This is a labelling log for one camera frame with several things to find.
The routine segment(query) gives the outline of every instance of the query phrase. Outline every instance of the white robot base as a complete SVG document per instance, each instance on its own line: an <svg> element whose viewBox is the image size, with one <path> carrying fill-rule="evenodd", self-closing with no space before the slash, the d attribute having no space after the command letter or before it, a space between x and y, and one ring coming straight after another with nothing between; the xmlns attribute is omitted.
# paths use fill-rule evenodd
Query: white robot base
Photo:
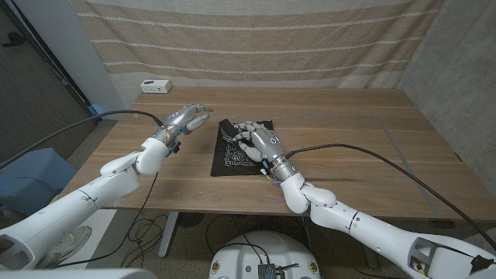
<svg viewBox="0 0 496 279"><path fill-rule="evenodd" d="M246 245L244 236L238 236L215 254L209 279L320 279L315 257L298 241L271 231L248 232L245 236L250 244L267 252L270 263L262 249ZM260 255L262 265L253 249Z"/></svg>

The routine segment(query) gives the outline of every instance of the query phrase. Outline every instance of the white box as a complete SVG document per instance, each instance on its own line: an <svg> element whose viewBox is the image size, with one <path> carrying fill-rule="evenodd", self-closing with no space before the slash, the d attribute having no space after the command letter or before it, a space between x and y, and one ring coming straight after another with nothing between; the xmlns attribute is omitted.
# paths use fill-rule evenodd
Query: white box
<svg viewBox="0 0 496 279"><path fill-rule="evenodd" d="M167 93L172 85L169 80L145 80L141 85L143 93Z"/></svg>

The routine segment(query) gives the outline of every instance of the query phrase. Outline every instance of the robot wrist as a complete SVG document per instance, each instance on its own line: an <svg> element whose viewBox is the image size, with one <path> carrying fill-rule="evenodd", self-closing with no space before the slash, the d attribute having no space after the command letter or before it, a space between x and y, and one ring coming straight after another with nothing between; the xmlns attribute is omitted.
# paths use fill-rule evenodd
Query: robot wrist
<svg viewBox="0 0 496 279"><path fill-rule="evenodd" d="M293 164L288 161L284 155L272 160L271 163L272 168L270 169L270 172L275 174L280 181L286 181L288 178L298 173L295 167L293 167Z"/></svg>

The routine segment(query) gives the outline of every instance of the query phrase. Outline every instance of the wooden table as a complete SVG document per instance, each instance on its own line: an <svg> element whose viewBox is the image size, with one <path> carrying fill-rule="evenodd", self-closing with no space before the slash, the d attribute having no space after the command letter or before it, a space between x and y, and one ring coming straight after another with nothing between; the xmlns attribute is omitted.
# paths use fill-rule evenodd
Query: wooden table
<svg viewBox="0 0 496 279"><path fill-rule="evenodd" d="M141 94L132 109L163 117L188 103L214 108L177 154L162 166L146 208L172 212L290 215L282 191L264 176L210 177L218 122L273 120L286 152L325 143L372 150L413 172L475 220L496 220L496 201L446 141L399 90L306 88L172 88ZM78 171L62 195L99 176L100 167L140 150L156 124L124 115ZM365 153L329 148L291 158L315 186L333 191L357 210L377 217L460 219L394 168ZM118 208L140 208L153 177L122 198Z"/></svg>

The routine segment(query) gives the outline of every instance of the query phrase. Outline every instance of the beige curtain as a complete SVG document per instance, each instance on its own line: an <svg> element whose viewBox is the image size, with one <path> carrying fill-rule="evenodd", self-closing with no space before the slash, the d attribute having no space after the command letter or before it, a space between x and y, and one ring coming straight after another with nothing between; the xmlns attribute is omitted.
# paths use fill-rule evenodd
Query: beige curtain
<svg viewBox="0 0 496 279"><path fill-rule="evenodd" d="M74 0L131 102L144 78L175 86L393 88L436 0Z"/></svg>

